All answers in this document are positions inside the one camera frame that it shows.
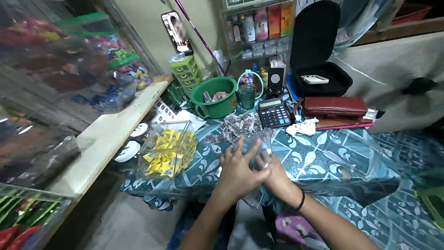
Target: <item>brown wallet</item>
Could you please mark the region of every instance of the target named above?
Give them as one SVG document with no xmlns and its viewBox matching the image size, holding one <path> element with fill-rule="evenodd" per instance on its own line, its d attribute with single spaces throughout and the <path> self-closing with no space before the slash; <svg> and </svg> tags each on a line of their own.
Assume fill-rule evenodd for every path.
<svg viewBox="0 0 444 250">
<path fill-rule="evenodd" d="M 304 115 L 319 118 L 361 119 L 367 106 L 361 97 L 307 97 Z"/>
</svg>

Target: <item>black case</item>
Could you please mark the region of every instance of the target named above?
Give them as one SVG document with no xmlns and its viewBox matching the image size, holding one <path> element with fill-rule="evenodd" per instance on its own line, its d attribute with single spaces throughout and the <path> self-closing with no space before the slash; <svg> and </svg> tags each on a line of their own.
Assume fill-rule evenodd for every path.
<svg viewBox="0 0 444 250">
<path fill-rule="evenodd" d="M 340 17 L 339 5 L 328 0 L 313 3 L 296 16 L 290 66 L 298 97 L 340 97 L 353 84 L 338 65 L 326 62 L 333 51 Z M 310 85 L 301 79 L 306 75 L 319 75 L 329 82 Z"/>
</svg>

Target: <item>wrist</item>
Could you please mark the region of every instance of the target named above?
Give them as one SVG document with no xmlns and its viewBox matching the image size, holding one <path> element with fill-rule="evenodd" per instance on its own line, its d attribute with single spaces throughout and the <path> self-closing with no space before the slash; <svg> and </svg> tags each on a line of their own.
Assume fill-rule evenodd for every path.
<svg viewBox="0 0 444 250">
<path fill-rule="evenodd" d="M 237 201 L 233 200 L 233 195 L 225 194 L 224 192 L 221 192 L 215 188 L 211 193 L 207 204 L 209 204 L 209 206 L 211 206 L 215 211 L 226 213 L 236 202 Z"/>
<path fill-rule="evenodd" d="M 285 192 L 282 194 L 282 199 L 285 203 L 292 206 L 293 208 L 297 208 L 302 202 L 302 191 L 299 189 L 293 182 L 286 186 Z"/>
</svg>

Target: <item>calculator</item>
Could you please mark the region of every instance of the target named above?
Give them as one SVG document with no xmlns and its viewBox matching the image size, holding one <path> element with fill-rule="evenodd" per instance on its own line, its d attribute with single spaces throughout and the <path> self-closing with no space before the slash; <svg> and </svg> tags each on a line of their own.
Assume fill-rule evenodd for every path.
<svg viewBox="0 0 444 250">
<path fill-rule="evenodd" d="M 290 115 L 280 97 L 259 102 L 258 113 L 264 128 L 279 128 L 291 125 Z"/>
</svg>

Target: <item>hand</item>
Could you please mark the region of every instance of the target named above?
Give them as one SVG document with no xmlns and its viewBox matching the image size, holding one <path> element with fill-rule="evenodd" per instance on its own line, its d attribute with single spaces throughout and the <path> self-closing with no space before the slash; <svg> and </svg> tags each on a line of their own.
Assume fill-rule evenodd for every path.
<svg viewBox="0 0 444 250">
<path fill-rule="evenodd" d="M 244 137 L 241 136 L 238 142 L 238 148 L 243 147 Z M 222 172 L 211 198 L 219 201 L 221 206 L 229 209 L 247 195 L 251 190 L 257 188 L 262 182 L 271 176 L 271 168 L 265 168 L 254 173 L 248 167 L 261 145 L 260 140 L 254 144 L 254 147 L 242 155 L 242 150 L 238 149 L 231 153 L 231 148 L 225 150 L 225 156 L 220 157 Z"/>
<path fill-rule="evenodd" d="M 273 172 L 271 177 L 265 181 L 265 185 L 282 201 L 289 203 L 299 203 L 302 199 L 301 190 L 288 178 L 284 167 L 279 161 L 276 154 L 273 153 L 272 158 L 266 151 L 261 152 L 262 158 L 260 156 L 255 156 L 256 163 L 259 168 L 262 169 L 265 165 L 264 162 L 271 162 L 268 164 L 267 168 L 272 168 Z"/>
</svg>

